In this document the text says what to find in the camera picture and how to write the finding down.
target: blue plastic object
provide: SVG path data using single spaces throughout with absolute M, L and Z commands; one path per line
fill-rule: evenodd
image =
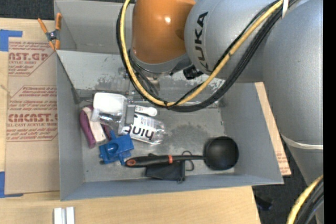
M 112 140 L 105 145 L 99 146 L 99 157 L 103 159 L 104 164 L 119 160 L 122 165 L 125 165 L 124 159 L 130 157 L 130 151 L 134 149 L 131 136 L 126 134 L 116 137 L 113 130 L 110 131 L 110 135 Z

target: purple object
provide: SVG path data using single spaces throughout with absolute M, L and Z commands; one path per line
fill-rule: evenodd
M 85 134 L 86 140 L 88 141 L 89 148 L 94 148 L 96 145 L 96 140 L 90 128 L 88 116 L 83 110 L 79 114 L 79 123 Z

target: white object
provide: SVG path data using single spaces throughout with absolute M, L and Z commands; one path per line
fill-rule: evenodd
M 93 98 L 91 121 L 99 121 L 99 113 L 122 115 L 127 99 L 121 94 L 97 92 Z
M 135 113 L 133 124 L 124 126 L 120 134 L 130 134 L 132 139 L 157 145 L 163 140 L 165 126 L 162 121 Z
M 103 128 L 101 127 L 101 124 L 99 122 L 96 121 L 91 121 L 91 116 L 92 116 L 92 110 L 88 107 L 84 107 L 83 111 L 85 112 L 85 114 L 87 115 L 88 119 L 89 119 L 89 124 L 90 124 L 90 128 L 92 131 L 92 135 L 94 137 L 94 139 L 96 140 L 97 144 L 102 144 L 106 141 L 106 135 L 105 132 L 103 130 Z
M 148 116 L 155 117 L 157 115 L 157 109 L 152 106 L 146 107 L 141 105 L 135 106 L 135 112 L 147 114 Z
M 75 208 L 54 208 L 54 224 L 75 224 Z

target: orange object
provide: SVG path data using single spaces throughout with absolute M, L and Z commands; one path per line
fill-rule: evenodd
M 132 50 L 146 63 L 163 63 L 186 53 L 184 26 L 195 0 L 136 0 Z
M 49 41 L 49 44 L 53 50 L 58 50 L 60 48 L 60 41 L 58 39 L 58 33 L 61 30 L 61 20 L 62 20 L 62 15 L 61 13 L 57 13 L 56 15 L 56 29 L 52 32 L 48 32 L 45 24 L 42 22 L 40 18 L 37 19 L 37 21 L 40 23 L 40 26 L 42 28 L 42 31 L 44 34 L 46 34 L 47 39 Z

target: black ladle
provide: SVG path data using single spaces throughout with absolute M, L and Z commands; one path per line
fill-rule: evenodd
M 204 154 L 200 155 L 149 155 L 128 159 L 127 167 L 139 168 L 151 165 L 168 165 L 177 161 L 203 159 L 205 164 L 213 170 L 227 170 L 235 166 L 239 151 L 236 142 L 227 136 L 220 136 L 210 140 L 204 147 Z

